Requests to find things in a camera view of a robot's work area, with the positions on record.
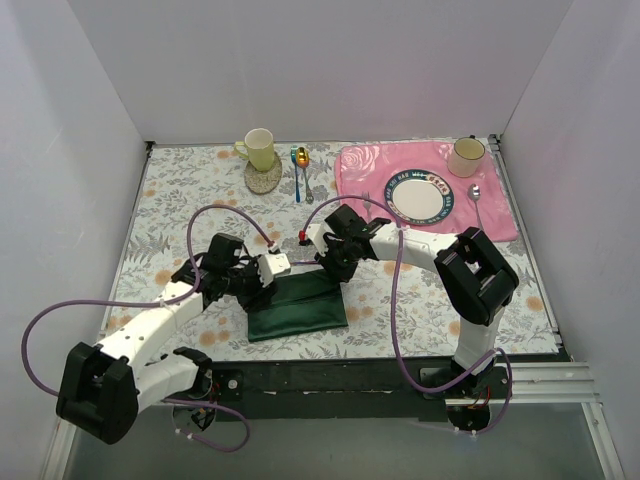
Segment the dark green cloth napkin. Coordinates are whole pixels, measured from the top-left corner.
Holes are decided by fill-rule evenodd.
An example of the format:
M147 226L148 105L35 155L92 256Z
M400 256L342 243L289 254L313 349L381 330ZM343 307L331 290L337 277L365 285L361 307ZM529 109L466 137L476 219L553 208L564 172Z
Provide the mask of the dark green cloth napkin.
M284 276L274 284L269 304L248 313L249 342L348 326L340 283L324 270Z

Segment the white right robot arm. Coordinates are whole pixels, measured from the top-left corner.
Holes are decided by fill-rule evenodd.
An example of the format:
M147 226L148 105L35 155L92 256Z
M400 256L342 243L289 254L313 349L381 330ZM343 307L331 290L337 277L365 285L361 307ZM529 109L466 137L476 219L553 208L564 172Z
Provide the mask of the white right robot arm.
M316 249L315 260L330 276L347 283L364 260L395 262L390 297L391 337L402 375L415 390L435 396L455 389L475 397L489 384L496 355L498 327L519 278L484 231L469 227L461 234L436 234L401 225L397 219L365 221L343 204L321 223L309 218L299 243ZM451 380L425 386L409 373L397 335L397 287L403 263L437 274L460 317L460 334L451 360Z

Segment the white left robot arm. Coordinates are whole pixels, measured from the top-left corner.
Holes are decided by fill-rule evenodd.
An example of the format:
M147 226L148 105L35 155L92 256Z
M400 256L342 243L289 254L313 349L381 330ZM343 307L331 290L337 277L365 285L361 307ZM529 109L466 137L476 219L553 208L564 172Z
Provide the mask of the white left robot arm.
M276 278L289 270L287 256L276 247L251 256L241 239L215 235L207 251L172 275L152 308L98 343L80 342L71 349L57 415L114 444L140 412L166 398L215 399L219 381L205 353L179 347L161 354L160 347L225 296L234 297L246 311L267 305L277 290Z

